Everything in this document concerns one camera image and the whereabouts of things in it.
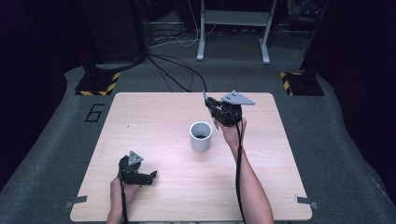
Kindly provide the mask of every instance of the cable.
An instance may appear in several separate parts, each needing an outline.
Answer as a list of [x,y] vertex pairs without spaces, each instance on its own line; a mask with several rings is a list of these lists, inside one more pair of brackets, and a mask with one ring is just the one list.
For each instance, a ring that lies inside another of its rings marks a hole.
[[119,170],[119,179],[120,179],[120,187],[121,187],[121,198],[122,198],[122,216],[123,216],[123,223],[128,224],[128,214],[126,211],[126,202],[125,202],[125,184],[122,180],[122,175]]
[[[202,82],[203,82],[203,84],[204,84],[205,91],[207,91],[207,86],[206,86],[205,80],[204,80],[204,78],[201,76],[201,74],[199,74],[199,73],[198,73],[197,71],[195,71],[191,66],[189,66],[187,63],[184,63],[184,62],[181,61],[180,59],[175,58],[175,57],[171,57],[171,56],[154,55],[154,54],[148,54],[148,55],[146,56],[146,58],[149,59],[149,60],[157,67],[157,69],[158,69],[159,71],[161,71],[161,72],[160,72],[161,75],[163,75],[163,73],[164,73],[165,75],[167,75],[169,78],[171,78],[171,79],[172,79],[181,89],[183,89],[184,91],[191,92],[191,85],[192,85],[193,74],[196,74],[196,75],[202,80]],[[160,59],[160,60],[169,62],[169,63],[174,63],[174,64],[176,64],[176,65],[179,65],[179,66],[181,66],[181,67],[184,67],[184,68],[186,68],[186,69],[191,70],[191,71],[192,71],[192,78],[191,78],[190,87],[189,87],[188,89],[185,88],[185,87],[183,87],[183,86],[182,86],[180,83],[178,83],[171,75],[169,75],[169,73],[167,73],[163,68],[161,68],[158,64],[156,64],[152,58],[157,58],[157,59]],[[177,60],[177,61],[179,61],[180,63],[174,62],[174,61],[169,60],[169,59],[166,59],[166,58],[170,58],[170,59],[173,59],[173,60]]]
[[239,210],[241,211],[241,216],[242,219],[245,221],[245,216],[244,216],[244,209],[242,207],[242,199],[241,199],[241,189],[240,189],[240,178],[241,178],[241,163],[242,163],[242,134],[244,132],[244,121],[242,120],[242,132],[239,130],[239,125],[236,122],[235,116],[233,113],[228,108],[223,107],[232,117],[233,117],[233,124],[236,126],[236,132],[238,133],[238,141],[239,141],[239,147],[238,147],[238,156],[236,158],[236,174],[235,174],[235,188],[236,188],[236,197],[238,199],[238,205],[239,205]]

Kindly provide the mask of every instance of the person's right hand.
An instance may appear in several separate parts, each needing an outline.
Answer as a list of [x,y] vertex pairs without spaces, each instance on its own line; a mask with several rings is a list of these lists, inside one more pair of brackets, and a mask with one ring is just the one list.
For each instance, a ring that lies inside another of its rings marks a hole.
[[[237,150],[239,148],[239,136],[235,125],[225,126],[219,121],[217,121],[217,123],[223,132],[225,142],[228,144],[228,146],[231,148],[232,151]],[[242,120],[238,122],[238,126],[239,126],[239,131],[242,134],[241,140],[243,140],[245,129],[247,127],[247,120],[242,118]]]

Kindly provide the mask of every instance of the hand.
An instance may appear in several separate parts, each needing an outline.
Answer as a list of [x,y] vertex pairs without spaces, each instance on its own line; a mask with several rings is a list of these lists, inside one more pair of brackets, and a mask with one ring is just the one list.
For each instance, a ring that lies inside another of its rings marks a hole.
[[[223,135],[224,135],[225,142],[228,144],[230,149],[232,151],[237,150],[239,148],[239,136],[238,136],[236,127],[234,125],[233,126],[225,126],[218,121],[217,121],[217,123],[220,126],[220,128],[223,132]],[[242,118],[242,120],[238,122],[238,126],[239,126],[239,131],[242,134],[241,140],[243,140],[245,129],[247,127],[247,120]]]
[[[134,194],[140,189],[140,185],[125,185],[125,204],[128,206]],[[122,220],[122,198],[121,198],[121,187],[120,179],[116,177],[110,183],[110,201],[111,208],[108,213],[107,223],[121,223]]]

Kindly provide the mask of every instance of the metal stand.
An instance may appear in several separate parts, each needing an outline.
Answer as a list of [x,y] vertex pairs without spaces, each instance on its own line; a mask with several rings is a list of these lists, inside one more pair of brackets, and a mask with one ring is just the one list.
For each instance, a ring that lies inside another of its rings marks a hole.
[[240,11],[216,11],[205,10],[205,0],[201,1],[201,37],[198,47],[197,60],[202,61],[205,53],[205,24],[224,25],[247,25],[265,26],[265,31],[260,39],[260,49],[262,50],[262,61],[264,64],[270,63],[266,42],[270,32],[271,23],[277,0],[273,0],[269,12],[240,12]]

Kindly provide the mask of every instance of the yellow black hazard stripe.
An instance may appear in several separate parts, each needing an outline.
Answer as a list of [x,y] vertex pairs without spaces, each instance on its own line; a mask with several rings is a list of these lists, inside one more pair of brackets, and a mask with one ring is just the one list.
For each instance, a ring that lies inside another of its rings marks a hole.
[[[301,75],[301,73],[288,73],[288,74]],[[285,88],[286,94],[293,95],[288,79],[286,78],[286,73],[281,72],[280,77],[282,78],[283,87]]]
[[120,77],[120,73],[114,75],[106,91],[76,91],[76,95],[109,95],[111,94],[111,92],[113,92],[114,88],[116,87],[119,77]]

